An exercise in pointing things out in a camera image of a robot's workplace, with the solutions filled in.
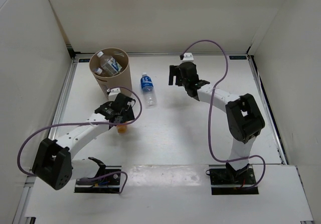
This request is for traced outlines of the orange juice bottle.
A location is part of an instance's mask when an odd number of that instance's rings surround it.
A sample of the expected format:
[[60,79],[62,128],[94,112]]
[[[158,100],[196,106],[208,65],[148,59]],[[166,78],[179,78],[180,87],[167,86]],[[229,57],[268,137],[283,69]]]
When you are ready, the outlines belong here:
[[127,125],[117,125],[116,128],[119,134],[125,134],[127,132]]

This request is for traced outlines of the blue label plastic bottle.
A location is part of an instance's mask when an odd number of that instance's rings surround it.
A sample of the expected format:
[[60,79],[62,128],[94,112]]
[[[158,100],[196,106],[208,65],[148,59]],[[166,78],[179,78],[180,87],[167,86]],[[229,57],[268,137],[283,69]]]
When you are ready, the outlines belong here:
[[156,105],[156,96],[154,92],[154,85],[151,77],[143,72],[140,79],[140,88],[144,97],[146,107],[150,108]]

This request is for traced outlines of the clear unlabelled plastic bottle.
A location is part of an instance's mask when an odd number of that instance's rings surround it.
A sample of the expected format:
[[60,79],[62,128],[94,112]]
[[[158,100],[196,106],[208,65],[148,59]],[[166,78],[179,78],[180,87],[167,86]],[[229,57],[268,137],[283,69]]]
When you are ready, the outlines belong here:
[[104,71],[101,68],[96,68],[93,70],[93,72],[99,76],[101,76],[104,73]]

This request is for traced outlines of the green label plastic bottle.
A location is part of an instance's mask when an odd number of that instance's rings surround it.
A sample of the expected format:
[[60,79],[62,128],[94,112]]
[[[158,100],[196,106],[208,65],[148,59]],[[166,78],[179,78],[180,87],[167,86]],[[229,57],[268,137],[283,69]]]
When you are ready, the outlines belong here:
[[102,76],[113,77],[121,72],[121,65],[112,56],[106,55],[100,51],[97,53],[97,57],[100,60],[100,67],[98,68],[101,68],[104,71]]

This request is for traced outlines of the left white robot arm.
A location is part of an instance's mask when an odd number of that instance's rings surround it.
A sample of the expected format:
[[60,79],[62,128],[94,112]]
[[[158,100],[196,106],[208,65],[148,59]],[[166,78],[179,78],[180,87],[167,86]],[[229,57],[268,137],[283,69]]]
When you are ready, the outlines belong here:
[[90,118],[57,139],[43,139],[38,147],[32,173],[55,190],[62,189],[70,180],[82,184],[99,184],[108,177],[106,165],[88,157],[76,160],[75,156],[87,144],[113,126],[135,119],[132,104],[135,99],[118,93],[114,100],[100,105]]

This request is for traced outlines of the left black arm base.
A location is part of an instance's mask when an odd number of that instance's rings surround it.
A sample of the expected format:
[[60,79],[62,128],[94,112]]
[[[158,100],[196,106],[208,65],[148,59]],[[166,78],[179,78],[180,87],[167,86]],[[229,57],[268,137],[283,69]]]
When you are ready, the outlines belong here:
[[76,180],[74,193],[118,194],[120,192],[120,182],[120,173],[107,176],[95,182],[81,182]]

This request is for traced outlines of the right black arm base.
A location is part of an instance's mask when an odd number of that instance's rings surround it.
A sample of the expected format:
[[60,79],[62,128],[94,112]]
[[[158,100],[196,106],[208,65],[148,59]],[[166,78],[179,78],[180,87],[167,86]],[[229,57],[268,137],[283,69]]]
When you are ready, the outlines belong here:
[[205,174],[210,177],[212,195],[258,195],[258,187],[250,188],[256,183],[253,168],[235,177],[226,166],[209,166]]

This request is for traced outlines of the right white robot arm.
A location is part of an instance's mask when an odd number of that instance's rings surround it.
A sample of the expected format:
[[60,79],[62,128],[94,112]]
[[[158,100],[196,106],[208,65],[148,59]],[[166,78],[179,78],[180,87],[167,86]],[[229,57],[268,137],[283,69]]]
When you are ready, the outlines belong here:
[[[249,168],[250,152],[256,137],[265,127],[260,109],[251,94],[235,95],[218,89],[206,80],[201,80],[193,62],[171,65],[169,85],[184,87],[188,96],[210,105],[208,115],[208,145],[210,154],[217,162],[225,163],[225,177],[236,184]],[[228,129],[233,137],[230,156],[220,160],[214,155],[211,144],[212,107],[223,111],[227,116]]]

